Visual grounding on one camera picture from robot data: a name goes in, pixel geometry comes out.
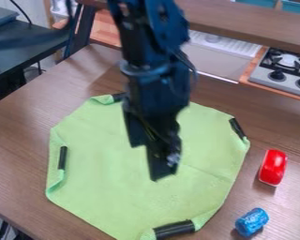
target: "green towel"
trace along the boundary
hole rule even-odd
[[[249,149],[232,118],[191,103],[178,117],[178,173],[152,182],[145,148],[129,145],[121,104],[92,97],[51,129],[46,196],[119,240],[155,240],[153,228],[187,219],[198,231],[224,203]]]

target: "table surface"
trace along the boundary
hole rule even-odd
[[[13,21],[0,26],[0,40],[10,38],[28,38],[37,34],[49,33],[53,30],[32,25],[27,22]],[[51,55],[66,45],[67,37],[55,37],[43,44],[21,48],[0,50],[0,78],[20,68],[27,68],[39,60]]]
[[[105,8],[104,0],[77,0]],[[190,28],[300,53],[300,14],[230,0],[175,0]]]
[[[35,239],[111,239],[49,202],[44,190],[50,128],[89,97],[122,91],[126,80],[114,65],[120,57],[88,46],[0,101],[0,216]],[[192,100],[234,115],[251,149],[216,215],[201,231],[172,239],[241,239],[233,224],[257,206],[270,222],[254,239],[300,239],[300,101],[206,77]],[[289,157],[277,188],[255,179],[268,148]]]

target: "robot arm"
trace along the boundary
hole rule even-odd
[[[190,68],[180,46],[188,22],[173,0],[108,0],[129,82],[123,110],[132,147],[146,147],[153,181],[174,174],[182,144],[177,114],[189,103]]]

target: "red object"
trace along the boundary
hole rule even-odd
[[[278,150],[268,150],[259,171],[259,180],[276,186],[281,182],[287,165],[287,156]]]

